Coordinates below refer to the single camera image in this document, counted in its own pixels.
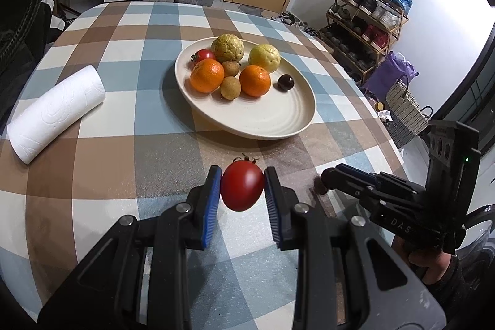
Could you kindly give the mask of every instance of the red tomato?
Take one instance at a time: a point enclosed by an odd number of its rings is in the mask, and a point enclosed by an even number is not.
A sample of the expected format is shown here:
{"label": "red tomato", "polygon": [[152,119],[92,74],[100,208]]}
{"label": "red tomato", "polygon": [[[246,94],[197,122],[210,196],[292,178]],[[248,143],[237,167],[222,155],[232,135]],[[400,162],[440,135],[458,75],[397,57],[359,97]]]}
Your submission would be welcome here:
{"label": "red tomato", "polygon": [[255,163],[234,161],[227,167],[220,182],[220,193],[225,205],[234,211],[246,211],[256,203],[263,192],[263,172]]}
{"label": "red tomato", "polygon": [[196,54],[191,57],[194,63],[201,62],[204,59],[215,59],[215,54],[211,52],[209,49],[200,49],[196,52]]}

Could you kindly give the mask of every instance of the doormat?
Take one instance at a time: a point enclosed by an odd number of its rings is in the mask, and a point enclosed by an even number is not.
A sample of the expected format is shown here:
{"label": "doormat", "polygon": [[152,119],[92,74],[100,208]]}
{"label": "doormat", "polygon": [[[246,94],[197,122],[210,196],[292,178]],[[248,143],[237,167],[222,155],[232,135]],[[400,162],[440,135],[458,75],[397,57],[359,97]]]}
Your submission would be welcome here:
{"label": "doormat", "polygon": [[239,10],[249,15],[263,17],[263,15],[261,14],[261,12],[263,12],[263,9],[260,8],[254,8],[248,5],[239,5]]}

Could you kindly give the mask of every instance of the tablecloth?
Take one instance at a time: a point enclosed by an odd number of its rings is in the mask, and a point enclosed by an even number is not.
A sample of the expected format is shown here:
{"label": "tablecloth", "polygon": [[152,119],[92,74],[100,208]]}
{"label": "tablecloth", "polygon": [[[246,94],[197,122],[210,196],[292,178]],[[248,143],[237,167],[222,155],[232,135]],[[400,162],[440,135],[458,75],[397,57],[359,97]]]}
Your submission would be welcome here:
{"label": "tablecloth", "polygon": [[[317,100],[307,130],[286,140],[250,140],[191,110],[175,81],[175,59],[193,41],[223,33],[270,43],[303,73]],[[325,168],[347,163],[405,176],[397,148],[354,82],[319,40],[297,28],[191,5],[101,4],[47,52],[12,115],[88,64],[105,86],[102,105],[29,166],[6,132],[0,140],[0,274],[34,318],[120,216],[159,215],[203,184],[210,165],[225,169],[243,152],[262,169],[275,166],[283,186],[329,216],[342,216],[353,200],[319,195],[314,180]],[[244,213],[220,201],[217,216],[210,248],[189,253],[193,328],[291,328],[296,252],[276,249],[264,196]]]}

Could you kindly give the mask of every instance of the red shoe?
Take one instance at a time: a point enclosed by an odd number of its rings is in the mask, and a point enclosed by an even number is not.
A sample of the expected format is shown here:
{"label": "red shoe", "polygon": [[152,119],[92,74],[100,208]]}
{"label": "red shoe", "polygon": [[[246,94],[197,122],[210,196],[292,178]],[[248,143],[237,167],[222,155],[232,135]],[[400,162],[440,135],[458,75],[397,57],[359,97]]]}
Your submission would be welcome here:
{"label": "red shoe", "polygon": [[377,28],[374,25],[368,25],[368,28],[361,35],[361,38],[367,42],[370,42],[373,38],[375,38],[377,33]]}
{"label": "red shoe", "polygon": [[386,32],[382,32],[382,30],[379,29],[377,29],[376,31],[376,36],[371,42],[371,46],[377,51],[381,51],[389,43],[389,34]]}

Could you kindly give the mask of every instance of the dark cherry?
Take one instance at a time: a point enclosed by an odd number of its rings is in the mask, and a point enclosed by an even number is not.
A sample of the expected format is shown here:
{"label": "dark cherry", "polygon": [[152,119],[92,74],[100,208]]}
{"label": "dark cherry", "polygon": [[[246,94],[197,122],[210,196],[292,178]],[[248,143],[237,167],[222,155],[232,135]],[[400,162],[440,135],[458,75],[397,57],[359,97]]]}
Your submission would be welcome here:
{"label": "dark cherry", "polygon": [[277,81],[279,89],[282,91],[289,91],[294,87],[294,79],[291,75],[281,75]]}

